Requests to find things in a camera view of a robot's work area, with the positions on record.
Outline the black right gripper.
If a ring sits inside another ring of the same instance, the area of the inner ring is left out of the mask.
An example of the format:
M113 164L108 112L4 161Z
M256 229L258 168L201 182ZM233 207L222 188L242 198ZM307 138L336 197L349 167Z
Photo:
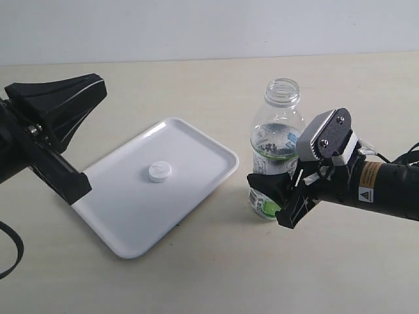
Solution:
M298 160L293 174L263 175L250 173L247 181L252 189L271 199L280 209L275 212L278 224L295 228L298 222L318 203L314 189L331 180L334 166L330 162Z

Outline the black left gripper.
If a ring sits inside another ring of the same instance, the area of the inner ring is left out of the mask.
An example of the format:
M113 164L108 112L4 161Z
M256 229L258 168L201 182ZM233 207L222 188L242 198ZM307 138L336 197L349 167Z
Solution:
M107 96L95 73L44 83L15 82L1 100L1 182L26 168L72 205L92 191L88 177L61 154L83 120ZM41 127L52 148L31 136L26 126Z

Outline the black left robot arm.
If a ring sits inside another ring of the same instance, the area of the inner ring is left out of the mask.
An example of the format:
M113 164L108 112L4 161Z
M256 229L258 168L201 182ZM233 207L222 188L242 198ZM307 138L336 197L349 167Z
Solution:
M106 98L105 81L90 73L52 82L14 82L1 100L1 181L25 168L72 205L92 189L64 157L75 132Z

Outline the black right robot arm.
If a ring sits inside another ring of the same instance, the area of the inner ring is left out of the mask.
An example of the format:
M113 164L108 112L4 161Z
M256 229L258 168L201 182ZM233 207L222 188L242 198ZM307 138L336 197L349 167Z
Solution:
M390 163L367 161L361 155L346 166L320 167L299 162L289 174L247 176L249 186L270 198L279 209L278 224L293 229L320 202L329 202L407 220L418 220L418 151Z

